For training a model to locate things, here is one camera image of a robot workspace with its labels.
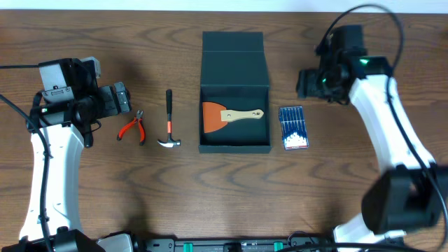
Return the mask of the blue screwdriver set case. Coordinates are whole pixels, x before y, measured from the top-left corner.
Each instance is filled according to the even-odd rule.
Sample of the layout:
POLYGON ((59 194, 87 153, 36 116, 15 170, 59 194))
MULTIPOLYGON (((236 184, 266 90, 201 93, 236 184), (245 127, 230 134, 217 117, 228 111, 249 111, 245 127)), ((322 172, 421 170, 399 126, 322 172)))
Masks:
POLYGON ((309 147, 305 117, 301 106, 281 107, 279 122, 281 124, 281 139, 286 151, 309 147))

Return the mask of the small black handled hammer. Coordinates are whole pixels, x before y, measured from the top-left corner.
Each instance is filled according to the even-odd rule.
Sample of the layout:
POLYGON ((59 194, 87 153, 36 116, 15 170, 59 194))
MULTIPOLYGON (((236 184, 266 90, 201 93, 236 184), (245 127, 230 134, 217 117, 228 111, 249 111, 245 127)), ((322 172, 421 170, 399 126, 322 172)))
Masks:
POLYGON ((181 145, 180 140, 173 140, 172 138, 172 90, 166 90, 166 103, 167 103, 167 140, 162 141, 160 139, 157 142, 165 148, 174 148, 181 145))

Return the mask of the orange scraper wooden handle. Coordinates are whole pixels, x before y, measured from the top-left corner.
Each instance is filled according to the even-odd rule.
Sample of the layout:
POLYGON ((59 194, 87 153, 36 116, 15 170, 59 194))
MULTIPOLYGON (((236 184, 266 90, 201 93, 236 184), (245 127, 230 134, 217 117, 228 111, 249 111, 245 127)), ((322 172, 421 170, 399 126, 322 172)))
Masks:
POLYGON ((212 133, 224 128, 228 123, 244 119, 261 119, 264 111, 236 111, 227 109, 224 105, 206 101, 202 103, 204 133, 212 133))

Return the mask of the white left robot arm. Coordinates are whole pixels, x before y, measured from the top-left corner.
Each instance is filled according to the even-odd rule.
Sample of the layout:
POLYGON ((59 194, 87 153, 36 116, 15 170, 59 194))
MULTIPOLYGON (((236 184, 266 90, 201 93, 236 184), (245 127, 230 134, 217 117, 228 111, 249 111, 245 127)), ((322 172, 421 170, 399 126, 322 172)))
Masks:
POLYGON ((93 145, 92 125, 132 110, 124 83, 98 86, 95 57, 65 58, 38 64, 43 89, 34 96, 27 129, 34 168, 31 197, 20 238, 44 237, 40 214, 50 235, 60 227, 81 229, 78 169, 84 148, 93 145))

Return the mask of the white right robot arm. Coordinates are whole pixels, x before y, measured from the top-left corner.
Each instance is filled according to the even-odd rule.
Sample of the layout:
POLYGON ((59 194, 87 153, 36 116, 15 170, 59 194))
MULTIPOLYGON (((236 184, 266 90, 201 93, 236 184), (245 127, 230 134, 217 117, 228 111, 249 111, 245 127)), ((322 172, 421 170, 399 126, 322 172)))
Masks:
POLYGON ((360 25, 327 32, 316 49, 317 69, 299 73, 300 98, 352 104, 370 137, 380 177, 361 202, 361 212, 333 230, 337 243, 377 244, 433 227, 447 217, 447 169, 423 146, 398 96, 393 67, 371 57, 360 25))

